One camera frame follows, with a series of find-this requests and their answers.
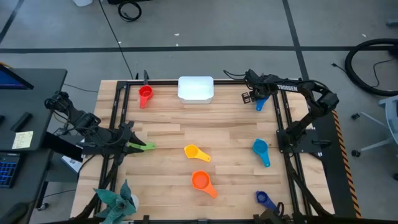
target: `blue keyboard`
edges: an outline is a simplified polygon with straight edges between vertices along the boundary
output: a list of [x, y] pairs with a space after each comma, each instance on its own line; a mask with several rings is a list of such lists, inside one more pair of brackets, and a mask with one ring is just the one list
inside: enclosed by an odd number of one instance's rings
[[18, 172], [20, 154], [0, 152], [0, 187], [11, 188]]

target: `black and yellow tape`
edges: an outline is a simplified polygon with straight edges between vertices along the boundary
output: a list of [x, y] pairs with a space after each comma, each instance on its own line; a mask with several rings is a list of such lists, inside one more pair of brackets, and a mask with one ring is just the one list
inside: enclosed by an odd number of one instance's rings
[[343, 162], [344, 162], [344, 166], [346, 169], [346, 175], [347, 175], [347, 180], [348, 180], [348, 184], [349, 184], [349, 191], [351, 192], [351, 198], [353, 199], [355, 215], [357, 218], [362, 218], [361, 212], [359, 211], [358, 199], [357, 199], [356, 193], [355, 193], [353, 176], [351, 175], [351, 169], [349, 168], [349, 164], [348, 164], [347, 151], [346, 151], [346, 147], [344, 145], [343, 133], [341, 132], [340, 122], [338, 121], [337, 112], [333, 110], [332, 113], [333, 113], [333, 117], [335, 119], [338, 141], [340, 143], [341, 155], [343, 156]]

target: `concrete floor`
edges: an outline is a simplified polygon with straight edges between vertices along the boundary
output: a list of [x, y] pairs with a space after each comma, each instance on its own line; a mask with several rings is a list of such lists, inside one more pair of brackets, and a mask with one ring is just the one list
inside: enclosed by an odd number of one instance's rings
[[[122, 47], [155, 47], [127, 50], [132, 73], [146, 69], [152, 79], [178, 78], [182, 75], [211, 75], [225, 78], [222, 69], [241, 73], [251, 68], [259, 73], [280, 77], [301, 77], [296, 53], [291, 50], [185, 50], [162, 51], [158, 47], [184, 46], [293, 46], [284, 5], [279, 0], [153, 0], [140, 2], [142, 17], [134, 23], [120, 20], [116, 6], [103, 3], [110, 23]], [[0, 1], [0, 30], [17, 5], [15, 0]], [[398, 18], [395, 0], [299, 0], [289, 1], [300, 45], [354, 46], [365, 40], [394, 38], [398, 28], [384, 25]], [[97, 0], [86, 7], [76, 7], [72, 0], [24, 0], [4, 38], [0, 35], [0, 61], [17, 68], [66, 68], [66, 83], [97, 90], [101, 80], [129, 79], [123, 58], [115, 50], [117, 43], [108, 27]], [[65, 50], [104, 48], [96, 53], [29, 53], [30, 49]], [[4, 49], [23, 49], [24, 54], [4, 53]], [[311, 79], [319, 80], [340, 98], [337, 112], [348, 151], [383, 140], [388, 132], [366, 119], [351, 120], [350, 115], [365, 111], [385, 120], [378, 107], [378, 96], [369, 95], [354, 86], [335, 67], [343, 67], [347, 52], [305, 51], [303, 58]], [[374, 83], [372, 64], [389, 58], [385, 52], [361, 52], [353, 67], [368, 83]], [[395, 88], [398, 77], [396, 61], [378, 66], [383, 88]], [[93, 112], [95, 93], [63, 87], [75, 106]], [[50, 123], [49, 131], [61, 124]], [[398, 172], [396, 146], [387, 146], [349, 156], [356, 194], [365, 218], [398, 220], [398, 182], [391, 175]], [[76, 183], [50, 184], [47, 194], [74, 189]], [[34, 212], [31, 223], [66, 220], [73, 192], [46, 198], [48, 210]]]

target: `wooden tabletop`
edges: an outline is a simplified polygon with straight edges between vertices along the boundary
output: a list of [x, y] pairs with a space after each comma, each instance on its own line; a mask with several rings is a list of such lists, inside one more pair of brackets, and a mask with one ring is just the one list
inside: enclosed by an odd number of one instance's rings
[[[99, 89], [95, 115], [102, 119], [104, 128], [109, 127], [116, 82], [102, 81]], [[258, 112], [254, 104], [242, 102], [241, 94], [248, 91], [245, 85], [215, 85], [210, 104], [183, 105], [176, 85], [155, 85], [153, 98], [142, 110], [137, 97], [139, 87], [131, 87], [126, 122], [135, 121], [136, 135], [145, 142], [156, 143], [157, 149], [130, 154], [119, 168], [116, 192], [127, 179], [139, 197], [139, 209], [128, 219], [142, 220], [144, 215], [150, 215], [151, 220], [252, 219], [253, 214], [264, 211], [255, 200], [258, 190], [265, 191], [275, 204], [283, 202], [286, 214], [292, 213], [284, 160], [277, 147], [272, 98]], [[122, 92], [116, 124], [120, 121], [123, 96]], [[308, 112], [303, 96], [287, 96], [293, 120], [301, 119]], [[286, 127], [284, 112], [282, 117]], [[256, 138], [269, 145], [268, 168], [252, 151]], [[187, 159], [183, 149], [189, 144], [196, 144], [209, 154], [211, 162]], [[301, 160], [308, 188], [333, 213], [321, 162], [308, 154], [301, 154]], [[101, 165], [102, 157], [96, 156], [81, 171], [71, 217], [78, 215], [94, 195]], [[191, 176], [196, 170], [209, 173], [217, 198], [192, 187]], [[299, 190], [297, 195], [304, 213]]]

